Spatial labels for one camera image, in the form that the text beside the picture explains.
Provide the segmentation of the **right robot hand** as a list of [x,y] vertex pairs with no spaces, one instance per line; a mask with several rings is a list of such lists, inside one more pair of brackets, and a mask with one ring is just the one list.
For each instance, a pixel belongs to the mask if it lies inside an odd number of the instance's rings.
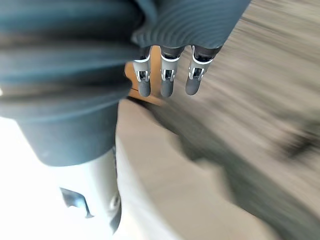
[[248,0],[3,0],[0,115],[61,179],[69,207],[114,234],[119,102],[132,82],[151,93],[151,48],[161,50],[161,95],[173,92],[178,60],[192,47],[185,91],[192,96]]

